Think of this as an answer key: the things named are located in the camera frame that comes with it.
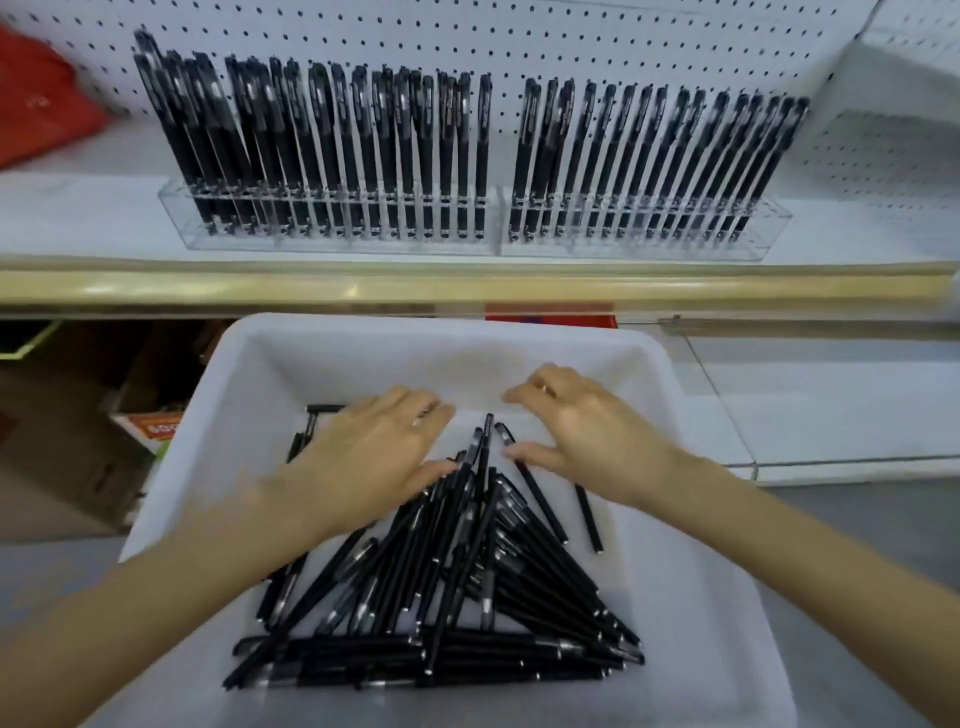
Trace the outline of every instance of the plastic tray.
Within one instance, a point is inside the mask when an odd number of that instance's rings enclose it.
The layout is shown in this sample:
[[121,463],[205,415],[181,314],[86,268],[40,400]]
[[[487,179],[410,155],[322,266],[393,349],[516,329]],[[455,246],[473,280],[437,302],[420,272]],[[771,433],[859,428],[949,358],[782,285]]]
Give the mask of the plastic tray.
[[[234,325],[207,367],[124,550],[130,556],[184,513],[283,461],[303,407],[404,383],[458,406],[435,453],[464,446],[488,410],[520,438],[542,426],[500,400],[543,361],[576,367],[678,441],[680,386],[665,351],[633,331],[440,319],[260,314]],[[492,465],[513,473],[500,447]],[[748,574],[684,534],[591,497],[608,550],[588,551],[569,483],[538,472],[571,548],[611,608],[644,642],[645,667],[602,682],[433,691],[224,692],[234,642],[257,634],[260,588],[241,595],[93,719],[105,726],[646,726],[795,725],[780,655]],[[311,554],[300,580],[323,565]]]

